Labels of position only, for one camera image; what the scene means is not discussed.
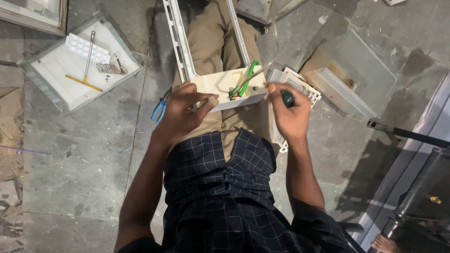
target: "pliers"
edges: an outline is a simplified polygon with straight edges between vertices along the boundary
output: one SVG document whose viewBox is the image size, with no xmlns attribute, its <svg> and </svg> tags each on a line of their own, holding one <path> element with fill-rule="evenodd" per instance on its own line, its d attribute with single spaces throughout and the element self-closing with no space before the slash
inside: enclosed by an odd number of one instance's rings
<svg viewBox="0 0 450 253">
<path fill-rule="evenodd" d="M 156 113 L 159 111 L 159 109 L 162 107 L 162 113 L 159 115 L 158 120 L 156 120 L 156 123 L 159 123 L 162 120 L 162 117 L 164 116 L 164 113 L 166 112 L 166 106 L 167 106 L 167 97 L 168 95 L 172 93 L 172 88 L 170 88 L 162 98 L 159 99 L 159 103 L 156 106 L 156 108 L 153 110 L 152 114 L 152 120 L 155 119 Z"/>
</svg>

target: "concrete floor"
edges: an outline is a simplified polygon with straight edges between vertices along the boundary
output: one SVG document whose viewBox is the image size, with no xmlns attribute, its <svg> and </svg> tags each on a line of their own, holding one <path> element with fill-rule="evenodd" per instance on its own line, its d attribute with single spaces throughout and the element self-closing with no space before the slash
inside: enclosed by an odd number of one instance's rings
<svg viewBox="0 0 450 253">
<path fill-rule="evenodd" d="M 24 155 L 26 252 L 112 251 L 127 186 L 156 126 L 151 113 L 174 78 L 175 55 L 161 4 L 161 0 L 69 1 L 69 31 L 103 7 L 138 62 L 146 66 L 136 78 L 68 116 L 60 115 L 22 71 L 0 66 L 0 87 L 25 90 L 25 148 L 52 153 Z M 179 4 L 188 24 L 207 2 Z M 381 120 L 412 130 L 450 68 L 449 11 L 446 0 L 409 0 L 392 7 L 373 0 L 311 0 L 277 24 L 281 48 L 274 66 L 299 70 L 320 43 L 353 28 L 399 78 L 390 96 L 380 98 L 385 99 Z M 328 17 L 327 22 L 321 24 L 320 17 Z M 57 39 L 0 22 L 1 44 L 7 48 L 0 50 L 0 59 L 21 60 Z M 272 57 L 273 45 L 271 33 L 261 36 L 263 62 Z M 16 74 L 3 78 L 11 72 Z M 365 119 L 343 114 L 326 99 L 311 112 L 308 141 L 313 166 L 326 209 L 338 221 L 359 220 L 405 141 L 365 125 Z M 270 185 L 275 206 L 291 221 L 286 162 L 287 156 L 280 154 Z M 162 194 L 151 223 L 157 242 L 162 240 L 167 207 Z"/>
</svg>

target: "navy blue plaid shirt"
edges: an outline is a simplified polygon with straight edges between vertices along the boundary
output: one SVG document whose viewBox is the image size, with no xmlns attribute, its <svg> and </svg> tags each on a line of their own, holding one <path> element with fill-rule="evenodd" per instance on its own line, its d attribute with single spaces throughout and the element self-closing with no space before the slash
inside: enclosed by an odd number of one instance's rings
<svg viewBox="0 0 450 253">
<path fill-rule="evenodd" d="M 220 132 L 178 144 L 167 157 L 164 237 L 131 242 L 130 252 L 354 252 L 340 226 L 298 201 L 292 224 L 274 207 L 271 144 L 244 129 L 226 163 Z"/>
</svg>

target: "green wire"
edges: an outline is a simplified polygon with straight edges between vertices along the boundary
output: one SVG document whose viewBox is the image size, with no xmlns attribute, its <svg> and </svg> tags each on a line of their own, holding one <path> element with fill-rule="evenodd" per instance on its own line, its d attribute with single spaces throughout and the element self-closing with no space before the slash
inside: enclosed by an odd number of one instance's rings
<svg viewBox="0 0 450 253">
<path fill-rule="evenodd" d="M 261 65 L 261 63 L 259 63 L 257 60 L 254 60 L 252 62 L 252 64 L 250 65 L 250 69 L 248 70 L 247 79 L 249 79 L 253 75 L 253 69 L 255 68 L 255 66 L 260 66 L 260 65 Z M 245 90 L 247 89 L 249 82 L 250 81 L 245 82 L 244 85 L 242 86 L 242 89 L 240 91 L 238 91 L 239 97 L 242 97 L 242 95 L 244 95 Z M 228 92 L 229 98 L 231 100 L 233 100 L 234 92 L 237 89 L 239 89 L 239 87 L 240 87 L 240 85 L 237 85 L 236 88 L 234 88 L 232 91 Z"/>
</svg>

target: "hand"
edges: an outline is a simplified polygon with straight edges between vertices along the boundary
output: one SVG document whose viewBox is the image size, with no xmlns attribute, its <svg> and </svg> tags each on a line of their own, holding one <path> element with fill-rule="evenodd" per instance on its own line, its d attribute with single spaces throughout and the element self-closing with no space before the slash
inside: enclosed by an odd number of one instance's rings
<svg viewBox="0 0 450 253">
<path fill-rule="evenodd" d="M 400 249 L 397 247 L 397 244 L 380 234 L 375 236 L 373 242 L 370 243 L 372 248 L 382 252 L 382 253 L 399 253 Z"/>
<path fill-rule="evenodd" d="M 177 139 L 197 128 L 205 116 L 218 104 L 219 95 L 197 92 L 197 85 L 184 82 L 167 98 L 167 107 L 161 122 L 153 131 L 152 139 L 172 145 Z M 194 104 L 206 100 L 196 112 L 190 110 Z"/>
<path fill-rule="evenodd" d="M 294 97 L 294 105 L 287 108 L 283 102 L 281 91 L 287 90 Z M 270 83 L 268 101 L 273 104 L 275 122 L 278 131 L 289 145 L 306 139 L 311 99 L 300 93 L 289 84 Z"/>
</svg>

